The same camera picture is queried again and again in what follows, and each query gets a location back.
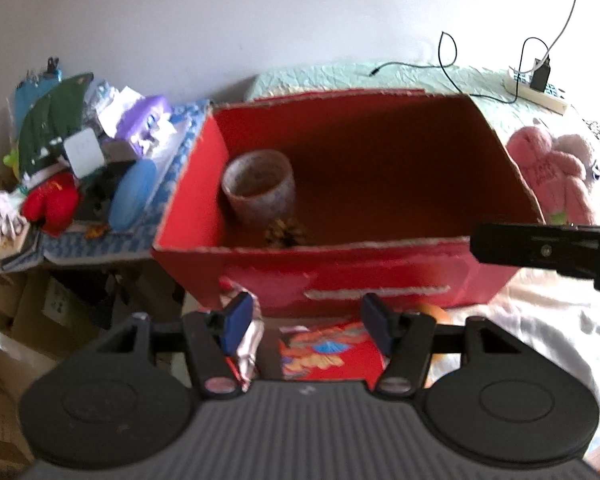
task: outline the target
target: pine cone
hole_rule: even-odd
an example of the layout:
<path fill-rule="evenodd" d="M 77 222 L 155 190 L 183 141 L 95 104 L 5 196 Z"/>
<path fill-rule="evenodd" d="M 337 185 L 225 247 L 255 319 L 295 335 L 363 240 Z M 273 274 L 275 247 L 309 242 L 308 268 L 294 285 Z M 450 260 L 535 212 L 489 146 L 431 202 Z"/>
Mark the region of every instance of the pine cone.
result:
<path fill-rule="evenodd" d="M 298 245 L 308 245 L 306 228 L 295 218 L 274 220 L 264 234 L 267 247 L 288 249 Z"/>

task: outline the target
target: power strip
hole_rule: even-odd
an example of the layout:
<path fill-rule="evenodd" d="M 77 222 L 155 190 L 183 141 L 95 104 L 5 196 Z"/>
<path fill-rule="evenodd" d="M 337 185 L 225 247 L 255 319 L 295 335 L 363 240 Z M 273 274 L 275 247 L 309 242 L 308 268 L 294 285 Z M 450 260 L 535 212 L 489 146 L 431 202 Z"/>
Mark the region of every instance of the power strip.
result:
<path fill-rule="evenodd" d="M 565 97 L 565 92 L 561 88 L 556 88 L 551 83 L 546 84 L 544 92 L 534 90 L 529 86 L 531 83 L 531 74 L 521 74 L 509 68 L 504 76 L 504 88 L 510 94 L 516 94 L 516 79 L 519 79 L 518 96 L 528 101 L 539 104 L 549 110 L 564 115 L 569 108 L 569 102 Z"/>

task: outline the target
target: red cardboard box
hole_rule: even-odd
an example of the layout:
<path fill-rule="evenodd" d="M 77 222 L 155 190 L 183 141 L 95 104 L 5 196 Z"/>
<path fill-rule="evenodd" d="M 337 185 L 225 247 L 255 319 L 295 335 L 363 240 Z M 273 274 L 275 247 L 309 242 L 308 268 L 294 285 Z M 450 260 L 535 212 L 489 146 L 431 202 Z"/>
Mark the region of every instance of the red cardboard box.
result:
<path fill-rule="evenodd" d="M 205 306 L 220 276 L 260 298 L 265 316 L 342 316 L 376 292 L 394 308 L 489 301 L 516 269 L 478 264 L 480 222 L 541 222 L 533 194 L 471 99 L 344 91 L 213 110 L 154 240 L 154 257 Z M 285 153 L 296 216 L 314 243 L 264 248 L 220 189 L 251 150 Z"/>

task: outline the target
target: blue patterned cloth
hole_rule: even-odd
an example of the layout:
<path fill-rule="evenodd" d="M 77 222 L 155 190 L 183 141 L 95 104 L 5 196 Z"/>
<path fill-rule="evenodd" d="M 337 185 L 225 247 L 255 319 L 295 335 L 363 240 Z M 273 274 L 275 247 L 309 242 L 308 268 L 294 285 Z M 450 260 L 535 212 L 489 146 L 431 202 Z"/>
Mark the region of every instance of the blue patterned cloth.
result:
<path fill-rule="evenodd" d="M 84 233 L 67 232 L 59 238 L 40 233 L 36 249 L 2 266 L 2 272 L 30 269 L 45 259 L 58 266 L 110 264 L 151 257 L 155 232 L 162 221 L 180 174 L 195 147 L 210 101 L 203 99 L 176 106 L 172 123 L 189 120 L 190 127 L 167 170 L 160 187 L 132 233 L 108 233 L 95 240 L 87 240 Z"/>

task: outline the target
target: white cable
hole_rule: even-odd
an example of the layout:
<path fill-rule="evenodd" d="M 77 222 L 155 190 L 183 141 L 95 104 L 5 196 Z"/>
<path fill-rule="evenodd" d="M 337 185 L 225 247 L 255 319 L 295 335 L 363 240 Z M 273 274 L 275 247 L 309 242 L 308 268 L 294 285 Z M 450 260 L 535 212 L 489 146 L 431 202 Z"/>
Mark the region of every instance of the white cable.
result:
<path fill-rule="evenodd" d="M 560 31 L 560 34 L 558 34 L 558 37 L 555 38 L 554 42 L 546 50 L 546 53 L 544 54 L 544 57 L 540 60 L 540 62 L 538 62 L 531 70 L 527 70 L 526 72 L 519 72 L 520 74 L 529 74 L 531 72 L 535 72 L 538 68 L 540 68 L 542 65 L 544 65 L 544 62 L 549 57 L 550 50 L 554 47 L 554 45 L 560 39 L 561 35 L 564 33 L 565 29 L 567 28 L 567 25 L 569 25 L 569 21 L 571 20 L 571 15 L 573 14 L 573 9 L 575 9 L 575 7 L 576 7 L 576 0 L 573 0 L 573 4 L 571 5 L 571 10 L 569 11 L 569 17 L 567 18 L 567 21 L 564 23 L 564 27 Z M 512 69 L 513 71 L 517 72 L 517 70 L 515 68 L 513 68 L 512 66 L 510 66 L 509 68 Z"/>

